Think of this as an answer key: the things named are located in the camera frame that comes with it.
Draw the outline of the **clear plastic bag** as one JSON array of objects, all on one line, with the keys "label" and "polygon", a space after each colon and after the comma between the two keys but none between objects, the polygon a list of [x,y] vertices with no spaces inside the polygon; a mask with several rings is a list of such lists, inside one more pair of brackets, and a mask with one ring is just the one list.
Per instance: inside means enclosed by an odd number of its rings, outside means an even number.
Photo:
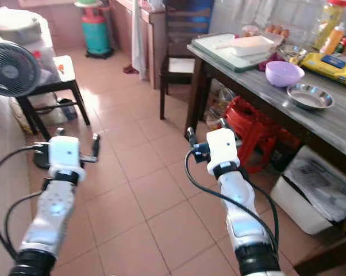
[{"label": "clear plastic bag", "polygon": [[223,118],[229,103],[237,94],[215,79],[212,79],[210,84],[203,119],[207,128],[210,131],[215,131],[221,127],[220,119]]}]

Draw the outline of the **pale bags under stool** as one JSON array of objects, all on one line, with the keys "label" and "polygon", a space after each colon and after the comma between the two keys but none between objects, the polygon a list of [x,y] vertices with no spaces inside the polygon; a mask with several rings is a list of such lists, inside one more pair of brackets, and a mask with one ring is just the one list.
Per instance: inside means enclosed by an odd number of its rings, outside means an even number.
[{"label": "pale bags under stool", "polygon": [[[68,105],[65,107],[59,107],[48,110],[39,110],[42,107],[51,107],[53,105],[67,104],[71,102],[70,99],[59,98],[55,93],[31,95],[28,97],[29,103],[37,112],[37,115],[41,119],[41,122],[47,127],[49,125],[63,124],[66,121],[74,120],[78,118],[75,105]],[[13,115],[18,121],[21,129],[26,134],[38,134],[39,130],[31,122],[31,116],[25,115],[23,109],[19,105],[16,99],[10,99],[9,106],[13,112]]]}]

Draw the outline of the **red plastic stool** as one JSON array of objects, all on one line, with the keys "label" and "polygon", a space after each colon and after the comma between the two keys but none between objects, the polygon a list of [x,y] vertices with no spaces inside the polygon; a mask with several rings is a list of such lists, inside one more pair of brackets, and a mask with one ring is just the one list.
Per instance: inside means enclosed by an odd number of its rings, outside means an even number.
[{"label": "red plastic stool", "polygon": [[268,166],[284,171],[302,145],[291,132],[239,95],[228,103],[223,119],[241,139],[237,155],[240,166],[250,174],[259,173]]}]

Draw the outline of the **black stool with white seat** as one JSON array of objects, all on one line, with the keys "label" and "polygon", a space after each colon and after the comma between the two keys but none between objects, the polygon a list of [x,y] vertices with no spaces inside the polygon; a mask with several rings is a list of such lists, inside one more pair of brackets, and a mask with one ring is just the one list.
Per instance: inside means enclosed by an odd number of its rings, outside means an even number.
[{"label": "black stool with white seat", "polygon": [[66,103],[52,103],[51,105],[47,105],[44,107],[33,107],[31,102],[29,102],[28,97],[16,98],[16,102],[18,103],[19,108],[22,110],[24,117],[28,121],[30,131],[34,135],[38,133],[41,134],[44,140],[51,139],[51,136],[47,130],[47,127],[41,120],[41,112],[50,112],[66,107],[77,107],[83,117],[84,123],[86,125],[91,124],[86,106],[84,105],[83,97],[78,86],[78,82],[76,81],[72,58],[68,55],[65,55],[54,57],[53,60],[56,63],[60,81],[41,85],[37,87],[37,89],[34,89],[30,95],[55,94],[55,92],[60,90],[71,90],[71,94],[73,95],[74,100]]}]

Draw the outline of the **white green-rimmed tray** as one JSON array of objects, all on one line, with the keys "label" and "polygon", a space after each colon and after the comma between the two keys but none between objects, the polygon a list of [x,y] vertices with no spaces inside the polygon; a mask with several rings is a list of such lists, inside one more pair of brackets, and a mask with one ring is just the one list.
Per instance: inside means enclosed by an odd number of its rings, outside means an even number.
[{"label": "white green-rimmed tray", "polygon": [[222,63],[225,67],[233,70],[235,72],[244,72],[257,68],[257,66],[268,60],[273,54],[275,48],[282,42],[280,36],[276,36],[273,39],[268,37],[268,39],[273,40],[275,45],[267,52],[260,53],[259,55],[252,55],[249,57],[236,57],[232,54],[231,48],[226,46],[230,44],[232,40],[237,39],[233,33],[221,33],[221,34],[210,34],[199,37],[198,39],[193,39],[191,45],[198,50],[207,53],[210,57]]}]

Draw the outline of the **purple plastic bowl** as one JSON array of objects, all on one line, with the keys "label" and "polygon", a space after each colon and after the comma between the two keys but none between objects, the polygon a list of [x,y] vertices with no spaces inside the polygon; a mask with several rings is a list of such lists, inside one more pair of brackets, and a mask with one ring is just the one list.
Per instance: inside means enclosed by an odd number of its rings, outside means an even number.
[{"label": "purple plastic bowl", "polygon": [[265,76],[271,85],[287,87],[298,83],[305,76],[305,72],[300,66],[289,62],[271,61],[265,66]]}]

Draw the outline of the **white rectangular dish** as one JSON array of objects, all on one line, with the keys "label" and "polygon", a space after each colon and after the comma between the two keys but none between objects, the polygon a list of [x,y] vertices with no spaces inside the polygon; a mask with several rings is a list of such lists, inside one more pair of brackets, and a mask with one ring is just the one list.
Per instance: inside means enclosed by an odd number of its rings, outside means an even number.
[{"label": "white rectangular dish", "polygon": [[231,48],[232,54],[236,57],[249,57],[267,53],[274,45],[275,42],[268,37],[255,35],[232,40],[226,47]]}]

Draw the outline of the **round steel plate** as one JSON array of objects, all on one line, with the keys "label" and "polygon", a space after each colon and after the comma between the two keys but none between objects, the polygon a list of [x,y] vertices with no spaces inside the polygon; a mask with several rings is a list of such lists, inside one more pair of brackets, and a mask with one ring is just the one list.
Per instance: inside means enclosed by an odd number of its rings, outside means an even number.
[{"label": "round steel plate", "polygon": [[327,90],[313,85],[296,83],[287,87],[286,93],[297,107],[305,110],[325,110],[335,105]]}]

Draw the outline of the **pink tiled counter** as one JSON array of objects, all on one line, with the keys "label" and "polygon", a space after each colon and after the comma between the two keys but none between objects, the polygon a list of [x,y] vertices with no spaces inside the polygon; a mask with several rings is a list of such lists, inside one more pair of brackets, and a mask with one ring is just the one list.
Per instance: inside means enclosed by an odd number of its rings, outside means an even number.
[{"label": "pink tiled counter", "polygon": [[162,0],[110,0],[111,10],[116,27],[116,42],[121,52],[129,58],[133,53],[133,4],[137,2],[141,11],[136,21],[139,23],[140,32],[144,35],[144,53],[147,62],[147,78],[153,89],[160,86],[160,69],[166,53],[165,44],[165,19]]}]

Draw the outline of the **small clear jar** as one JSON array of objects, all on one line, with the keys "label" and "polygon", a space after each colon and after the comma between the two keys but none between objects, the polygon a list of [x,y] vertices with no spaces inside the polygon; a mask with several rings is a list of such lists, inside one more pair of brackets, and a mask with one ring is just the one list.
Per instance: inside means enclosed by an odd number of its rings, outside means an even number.
[{"label": "small clear jar", "polygon": [[244,25],[241,27],[241,37],[252,37],[256,35],[260,35],[259,26],[255,25]]}]

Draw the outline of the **small glass bowl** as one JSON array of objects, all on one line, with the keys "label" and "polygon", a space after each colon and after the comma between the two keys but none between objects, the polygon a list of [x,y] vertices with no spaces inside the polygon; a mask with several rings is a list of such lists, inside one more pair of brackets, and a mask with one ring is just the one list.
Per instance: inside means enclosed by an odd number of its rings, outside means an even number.
[{"label": "small glass bowl", "polygon": [[299,65],[308,53],[309,50],[298,45],[281,45],[278,49],[279,57],[294,65]]}]

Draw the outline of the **teal gas cylinder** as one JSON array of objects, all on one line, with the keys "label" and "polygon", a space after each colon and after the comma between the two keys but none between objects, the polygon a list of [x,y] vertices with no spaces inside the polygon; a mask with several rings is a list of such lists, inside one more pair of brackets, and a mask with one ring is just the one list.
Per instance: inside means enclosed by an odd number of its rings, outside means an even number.
[{"label": "teal gas cylinder", "polygon": [[103,0],[74,0],[74,5],[82,11],[82,27],[86,43],[86,57],[107,59],[113,55],[108,25],[104,13],[107,5]]}]

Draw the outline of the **wooden table with grey top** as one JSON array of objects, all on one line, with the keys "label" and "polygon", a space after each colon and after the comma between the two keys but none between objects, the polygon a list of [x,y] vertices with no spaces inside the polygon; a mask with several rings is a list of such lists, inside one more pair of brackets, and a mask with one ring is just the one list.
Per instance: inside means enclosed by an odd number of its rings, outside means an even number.
[{"label": "wooden table with grey top", "polygon": [[208,85],[216,79],[346,173],[346,86],[305,74],[302,83],[326,90],[334,105],[323,111],[304,110],[291,103],[285,89],[271,85],[264,73],[236,72],[194,45],[187,48],[194,55],[195,67],[184,129],[197,128],[207,103]]}]

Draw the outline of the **dark wooden chair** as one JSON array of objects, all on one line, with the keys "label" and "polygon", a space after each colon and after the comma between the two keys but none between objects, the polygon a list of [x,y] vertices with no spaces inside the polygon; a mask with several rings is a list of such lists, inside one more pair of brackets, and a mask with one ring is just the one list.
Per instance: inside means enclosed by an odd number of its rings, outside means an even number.
[{"label": "dark wooden chair", "polygon": [[201,13],[188,11],[189,0],[163,0],[166,53],[160,69],[160,109],[159,118],[165,119],[166,95],[171,84],[191,84],[194,73],[194,56],[187,45],[202,35],[193,28],[191,20]]}]

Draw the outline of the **container of brown eggs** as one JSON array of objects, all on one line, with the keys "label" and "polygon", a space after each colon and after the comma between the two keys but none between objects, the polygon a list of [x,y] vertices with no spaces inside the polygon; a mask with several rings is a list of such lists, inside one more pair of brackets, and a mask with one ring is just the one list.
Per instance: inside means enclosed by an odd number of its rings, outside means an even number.
[{"label": "container of brown eggs", "polygon": [[290,30],[285,26],[270,24],[270,26],[265,28],[265,33],[270,33],[274,35],[280,35],[284,39],[288,39],[290,37]]}]

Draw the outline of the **blue plastic barrel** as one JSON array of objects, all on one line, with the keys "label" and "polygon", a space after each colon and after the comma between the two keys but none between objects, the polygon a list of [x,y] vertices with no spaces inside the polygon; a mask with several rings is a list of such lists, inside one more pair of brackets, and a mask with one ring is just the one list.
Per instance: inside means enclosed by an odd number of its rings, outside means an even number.
[{"label": "blue plastic barrel", "polygon": [[212,23],[213,5],[215,0],[189,0],[188,11],[200,13],[199,16],[191,17],[197,25],[193,28],[195,32],[208,34]]}]

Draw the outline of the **white hanging cloth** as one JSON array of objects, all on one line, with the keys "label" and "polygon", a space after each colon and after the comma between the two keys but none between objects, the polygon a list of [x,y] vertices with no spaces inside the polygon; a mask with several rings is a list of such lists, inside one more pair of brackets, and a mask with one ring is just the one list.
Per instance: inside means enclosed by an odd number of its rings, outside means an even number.
[{"label": "white hanging cloth", "polygon": [[132,66],[138,72],[141,81],[148,81],[147,74],[147,58],[145,53],[146,44],[144,35],[142,34],[143,26],[140,23],[141,7],[139,0],[129,0],[133,5],[131,8],[132,13]]}]

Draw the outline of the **white plastic-covered appliance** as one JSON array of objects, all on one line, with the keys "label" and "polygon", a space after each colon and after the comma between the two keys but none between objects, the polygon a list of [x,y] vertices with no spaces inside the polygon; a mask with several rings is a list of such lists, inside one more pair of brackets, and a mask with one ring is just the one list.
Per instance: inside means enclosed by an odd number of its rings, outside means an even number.
[{"label": "white plastic-covered appliance", "polygon": [[0,42],[28,50],[42,69],[41,84],[60,81],[48,21],[33,11],[0,8]]}]

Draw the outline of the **white box with newspaper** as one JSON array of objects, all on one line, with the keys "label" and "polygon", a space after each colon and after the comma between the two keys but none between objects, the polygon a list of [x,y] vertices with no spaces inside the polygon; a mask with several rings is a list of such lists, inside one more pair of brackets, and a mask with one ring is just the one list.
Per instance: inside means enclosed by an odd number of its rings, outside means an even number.
[{"label": "white box with newspaper", "polygon": [[306,145],[281,173],[270,197],[312,236],[346,221],[346,176]]}]

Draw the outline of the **yellow plastic package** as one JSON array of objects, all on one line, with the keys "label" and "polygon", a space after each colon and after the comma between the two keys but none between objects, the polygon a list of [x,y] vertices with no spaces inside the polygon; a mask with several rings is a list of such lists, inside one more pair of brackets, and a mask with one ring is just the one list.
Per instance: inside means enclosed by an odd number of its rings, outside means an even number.
[{"label": "yellow plastic package", "polygon": [[299,65],[308,71],[328,77],[332,81],[346,85],[346,62],[324,53],[307,53]]}]

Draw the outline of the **small orange bottle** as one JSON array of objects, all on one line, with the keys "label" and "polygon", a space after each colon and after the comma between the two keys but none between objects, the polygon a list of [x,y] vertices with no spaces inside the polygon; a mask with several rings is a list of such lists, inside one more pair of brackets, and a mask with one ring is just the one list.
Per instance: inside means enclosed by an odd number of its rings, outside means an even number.
[{"label": "small orange bottle", "polygon": [[342,37],[344,36],[344,30],[344,22],[340,22],[339,25],[335,26],[327,37],[327,40],[325,40],[325,42],[323,43],[322,48],[320,48],[319,52],[323,53],[323,55],[331,55],[332,53],[334,53],[337,45],[339,45]]}]

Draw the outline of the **large yellow oil bottle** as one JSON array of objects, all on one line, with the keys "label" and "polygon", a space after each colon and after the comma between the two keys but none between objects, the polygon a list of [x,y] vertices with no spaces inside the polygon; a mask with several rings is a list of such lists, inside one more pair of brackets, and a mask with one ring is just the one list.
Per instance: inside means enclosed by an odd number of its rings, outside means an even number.
[{"label": "large yellow oil bottle", "polygon": [[345,11],[346,0],[326,0],[312,29],[313,38],[310,45],[313,48],[323,47],[333,28],[341,23]]}]

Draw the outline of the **black pedestal fan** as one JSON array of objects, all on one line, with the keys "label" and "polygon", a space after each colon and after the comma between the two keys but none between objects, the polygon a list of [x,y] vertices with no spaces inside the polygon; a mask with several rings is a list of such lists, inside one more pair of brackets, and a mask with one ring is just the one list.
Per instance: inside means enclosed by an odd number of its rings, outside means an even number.
[{"label": "black pedestal fan", "polygon": [[[41,66],[25,48],[12,42],[0,42],[0,95],[4,97],[29,97],[41,82]],[[41,167],[41,144],[33,156],[33,163]]]}]

